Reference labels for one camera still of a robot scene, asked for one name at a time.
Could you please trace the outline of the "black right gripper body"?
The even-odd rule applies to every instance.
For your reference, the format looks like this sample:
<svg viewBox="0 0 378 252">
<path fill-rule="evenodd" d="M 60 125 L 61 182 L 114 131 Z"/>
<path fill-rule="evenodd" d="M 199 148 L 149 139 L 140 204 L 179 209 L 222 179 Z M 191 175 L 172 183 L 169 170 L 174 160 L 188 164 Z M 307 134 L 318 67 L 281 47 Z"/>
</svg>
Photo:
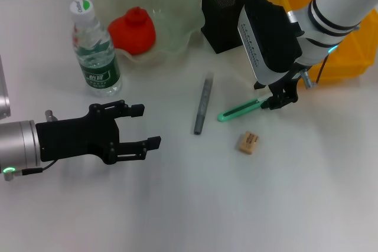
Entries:
<svg viewBox="0 0 378 252">
<path fill-rule="evenodd" d="M 258 81 L 253 85 L 253 88 L 254 89 L 264 89 L 266 86 L 280 86 L 280 85 L 284 85 L 286 84 L 287 82 L 290 82 L 292 80 L 297 80 L 298 78 L 300 77 L 299 75 L 299 72 L 293 72 L 293 71 L 290 71 L 290 72 L 287 72 L 282 78 L 280 78 L 279 80 L 273 82 L 273 83 L 270 83 L 268 85 L 265 85 L 265 84 L 261 84 L 259 83 Z"/>
</svg>

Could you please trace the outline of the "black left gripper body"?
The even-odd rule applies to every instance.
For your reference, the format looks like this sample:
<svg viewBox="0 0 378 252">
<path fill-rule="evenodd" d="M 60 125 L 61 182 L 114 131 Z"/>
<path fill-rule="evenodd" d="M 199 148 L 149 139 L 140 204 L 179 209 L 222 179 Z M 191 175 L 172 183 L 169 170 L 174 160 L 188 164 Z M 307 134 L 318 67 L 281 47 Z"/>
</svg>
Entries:
<svg viewBox="0 0 378 252">
<path fill-rule="evenodd" d="M 42 162 L 81 155 L 94 155 L 105 164 L 116 163 L 120 104 L 91 104 L 87 115 L 66 120 L 37 123 Z"/>
</svg>

